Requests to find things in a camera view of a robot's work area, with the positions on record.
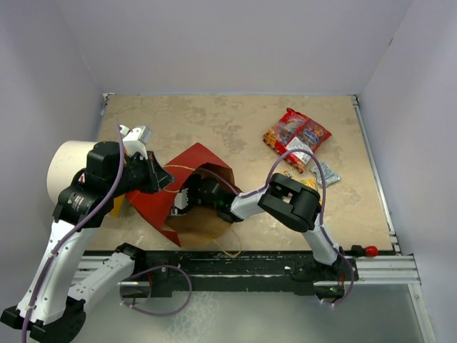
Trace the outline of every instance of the red button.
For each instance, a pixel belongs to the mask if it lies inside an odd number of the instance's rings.
[[[378,248],[376,248],[374,245],[371,245],[371,246],[365,248],[365,253],[366,253],[366,256],[368,256],[368,257],[375,257],[375,256],[378,256],[379,251],[378,251]]]

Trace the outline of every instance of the snack bag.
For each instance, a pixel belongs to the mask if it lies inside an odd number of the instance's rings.
[[[331,133],[313,119],[293,109],[287,109],[279,122],[264,134],[263,141],[278,154],[297,148],[315,152],[330,136]],[[286,157],[301,173],[305,171],[310,159],[310,156],[303,152],[295,152]]]

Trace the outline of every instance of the candy wrapper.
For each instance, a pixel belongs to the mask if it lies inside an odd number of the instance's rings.
[[[321,167],[323,171],[323,177],[326,180],[326,186],[330,186],[331,184],[340,181],[341,177],[333,171],[333,169],[327,164],[327,162],[321,162]],[[319,184],[319,186],[322,187],[322,178],[321,173],[319,173],[318,167],[314,166],[313,168],[311,168],[311,171],[313,173],[316,173],[317,183]]]
[[[315,152],[331,136],[331,133],[313,119],[287,109],[279,122],[264,134],[263,141],[278,154],[292,149],[305,149]],[[287,161],[303,173],[310,156],[296,152],[286,157]]]

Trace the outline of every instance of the red paper bag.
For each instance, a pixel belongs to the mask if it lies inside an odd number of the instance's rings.
[[[207,176],[208,174],[204,171],[194,171],[199,167],[219,174],[234,186],[235,181],[231,168],[205,146],[196,143],[165,164],[164,168],[167,172],[176,178],[176,181],[170,184],[167,190],[179,190],[193,173]],[[203,207],[195,207],[182,217],[167,218],[174,204],[175,196],[176,193],[173,192],[161,191],[155,194],[143,194],[135,191],[128,193],[126,198],[150,225],[180,247],[202,246],[212,239],[218,238],[230,228],[231,225],[217,217],[214,210]]]

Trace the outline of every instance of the black bracket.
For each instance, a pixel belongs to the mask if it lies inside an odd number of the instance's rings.
[[[30,338],[41,343],[69,343],[81,331],[86,321],[84,312],[84,300],[75,300],[71,297],[66,298],[65,312],[56,321],[43,325],[41,320],[29,322],[27,330],[30,331]],[[16,306],[5,309],[1,314],[0,322],[20,330],[24,323],[24,318],[20,316],[20,311]]]

